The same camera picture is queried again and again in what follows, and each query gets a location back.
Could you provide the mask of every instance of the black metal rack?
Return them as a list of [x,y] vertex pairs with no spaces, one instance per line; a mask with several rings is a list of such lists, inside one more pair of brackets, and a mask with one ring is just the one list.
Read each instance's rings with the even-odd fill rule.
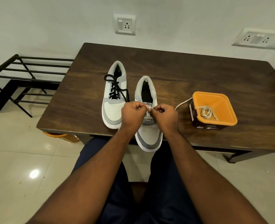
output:
[[[28,72],[31,76],[31,79],[29,78],[20,78],[20,77],[13,77],[13,76],[4,76],[0,75],[0,78],[4,79],[10,79],[10,81],[7,83],[7,85],[2,89],[0,87],[0,110],[3,108],[5,103],[8,100],[11,100],[14,104],[16,104],[21,110],[23,110],[29,117],[32,117],[30,113],[28,113],[22,106],[20,106],[20,102],[22,103],[34,103],[34,104],[43,104],[47,105],[49,103],[47,102],[38,102],[38,101],[24,101],[22,98],[25,95],[30,96],[53,96],[51,94],[46,93],[46,89],[49,90],[57,90],[60,81],[50,81],[50,80],[42,80],[42,79],[36,79],[33,73],[41,73],[41,74],[51,74],[51,75],[66,75],[66,73],[60,73],[60,72],[50,72],[50,71],[34,71],[29,70],[27,66],[43,66],[43,67],[64,67],[69,68],[70,65],[59,65],[59,64],[37,64],[37,63],[26,63],[23,62],[22,59],[34,59],[34,60],[51,60],[51,61],[74,61],[73,59],[60,59],[60,58],[40,58],[40,57],[28,57],[28,56],[19,56],[18,54],[15,54],[10,59],[8,59],[6,62],[4,62],[2,65],[0,65],[0,72],[3,70],[6,71],[18,71],[18,72]],[[14,68],[8,68],[11,64],[19,64],[23,65],[25,70],[23,69],[14,69]],[[12,99],[12,94],[16,91],[16,89],[21,86],[25,87],[25,89],[22,91],[22,93],[16,98]],[[44,94],[39,93],[28,93],[28,91],[31,88],[39,88],[41,89]]]

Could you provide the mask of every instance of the person's right arm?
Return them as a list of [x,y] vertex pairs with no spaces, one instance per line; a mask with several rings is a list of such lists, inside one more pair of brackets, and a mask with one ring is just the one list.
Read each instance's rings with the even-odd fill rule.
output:
[[204,224],[267,224],[251,203],[192,148],[178,131],[173,106],[150,110],[171,151],[192,202]]

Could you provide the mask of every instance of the hand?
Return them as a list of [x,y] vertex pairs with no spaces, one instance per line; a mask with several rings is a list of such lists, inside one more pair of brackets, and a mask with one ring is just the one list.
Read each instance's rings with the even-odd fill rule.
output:
[[122,124],[120,130],[129,133],[133,137],[142,125],[147,111],[148,106],[144,103],[138,101],[125,103],[121,109]]
[[167,138],[178,133],[178,112],[171,105],[161,104],[154,108],[149,108],[149,113],[156,121],[159,129]]

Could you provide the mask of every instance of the person's left arm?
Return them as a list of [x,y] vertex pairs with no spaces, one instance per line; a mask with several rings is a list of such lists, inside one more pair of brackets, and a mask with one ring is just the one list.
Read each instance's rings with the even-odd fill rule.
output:
[[72,173],[27,224],[95,223],[125,154],[148,108],[129,102],[122,108],[122,126],[109,142]]

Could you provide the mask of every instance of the tiled floor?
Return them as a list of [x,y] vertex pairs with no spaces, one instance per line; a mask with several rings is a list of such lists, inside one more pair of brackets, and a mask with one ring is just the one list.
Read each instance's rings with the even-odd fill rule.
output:
[[[47,137],[36,128],[44,105],[22,106],[34,117],[28,117],[11,102],[0,113],[1,224],[26,222],[70,174],[83,147],[81,142],[72,144]],[[275,224],[275,154],[237,164],[227,163],[219,153],[199,154],[235,185],[269,223]],[[148,180],[152,156],[137,146],[128,146],[123,162],[129,181]],[[39,171],[38,176],[30,178],[33,170]]]

